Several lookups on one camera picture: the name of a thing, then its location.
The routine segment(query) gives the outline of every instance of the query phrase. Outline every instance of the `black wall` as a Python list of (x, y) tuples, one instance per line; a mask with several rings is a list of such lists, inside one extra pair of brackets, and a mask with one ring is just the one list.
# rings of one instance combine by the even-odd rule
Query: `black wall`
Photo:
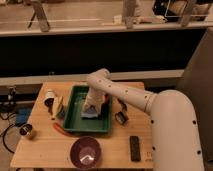
[(0, 38), (0, 77), (183, 69), (205, 29)]

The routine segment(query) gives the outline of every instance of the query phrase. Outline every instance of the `green tray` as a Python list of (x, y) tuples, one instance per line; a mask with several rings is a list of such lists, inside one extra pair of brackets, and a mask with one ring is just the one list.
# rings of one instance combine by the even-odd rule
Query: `green tray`
[(88, 86), (73, 86), (63, 128), (69, 132), (96, 132), (108, 133), (111, 128), (111, 104), (102, 107), (101, 115), (98, 118), (82, 118), (81, 111), (86, 99)]

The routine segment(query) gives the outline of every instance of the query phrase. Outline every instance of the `metal bar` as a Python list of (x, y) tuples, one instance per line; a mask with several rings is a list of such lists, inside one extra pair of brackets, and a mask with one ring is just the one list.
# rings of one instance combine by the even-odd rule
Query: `metal bar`
[(50, 26), (49, 26), (49, 23), (47, 21), (46, 14), (44, 12), (44, 9), (42, 7), (40, 0), (31, 0), (31, 4), (33, 6), (36, 17), (38, 19), (41, 31), (42, 32), (48, 32), (49, 29), (50, 29)]
[(194, 9), (194, 6), (196, 4), (197, 0), (188, 0), (186, 7), (183, 11), (182, 17), (179, 20), (179, 23), (181, 24), (182, 27), (185, 27), (189, 24), (192, 11)]
[(136, 0), (124, 0), (123, 1), (122, 20), (123, 20), (123, 22), (125, 22), (127, 29), (133, 28), (135, 8), (136, 8)]
[(95, 26), (95, 27), (78, 27), (78, 28), (51, 28), (49, 32), (41, 32), (38, 29), (24, 31), (0, 31), (0, 37), (13, 36), (38, 36), (38, 35), (64, 35), (64, 34), (88, 34), (88, 33), (110, 33), (110, 32), (134, 32), (134, 31), (159, 31), (159, 30), (183, 30), (183, 29), (206, 29), (213, 27), (213, 22), (191, 22), (186, 27), (178, 23), (165, 24), (138, 24), (133, 25), (133, 29), (126, 29), (125, 26)]

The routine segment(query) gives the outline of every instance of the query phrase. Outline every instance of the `small cup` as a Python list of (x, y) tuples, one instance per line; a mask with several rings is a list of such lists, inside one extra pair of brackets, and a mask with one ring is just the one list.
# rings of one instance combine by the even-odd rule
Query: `small cup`
[(55, 96), (56, 96), (55, 92), (52, 89), (48, 89), (47, 92), (46, 92), (46, 94), (45, 94), (44, 104), (47, 107), (52, 106)]
[(19, 133), (21, 136), (27, 139), (33, 139), (35, 137), (36, 131), (33, 129), (33, 126), (31, 124), (24, 124), (20, 128)]

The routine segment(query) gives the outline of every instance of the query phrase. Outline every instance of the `cable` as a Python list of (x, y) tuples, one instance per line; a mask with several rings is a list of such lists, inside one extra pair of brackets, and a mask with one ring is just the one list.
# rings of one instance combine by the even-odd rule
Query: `cable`
[(10, 87), (9, 92), (7, 94), (7, 100), (0, 102), (0, 112), (1, 113), (9, 113), (12, 112), (16, 106), (16, 89), (15, 87)]
[(0, 113), (0, 118), (1, 118), (2, 120), (9, 120), (9, 119), (13, 118), (14, 115), (16, 115), (16, 113), (14, 113), (14, 112), (13, 112), (13, 113), (7, 113), (7, 116), (4, 117), (3, 114)]
[(4, 131), (0, 134), (0, 137), (2, 137), (3, 133), (4, 133)]
[(8, 132), (11, 128), (13, 128), (14, 126), (15, 126), (14, 124), (9, 125), (9, 126), (7, 127), (7, 129), (5, 129), (5, 131), (3, 132), (3, 135), (2, 135), (2, 141), (3, 141), (4, 147), (7, 149), (7, 151), (9, 151), (9, 152), (12, 153), (12, 154), (14, 154), (14, 151), (12, 151), (12, 150), (7, 146), (7, 144), (6, 144), (6, 142), (5, 142), (5, 137), (6, 137), (6, 135), (7, 135), (7, 132)]

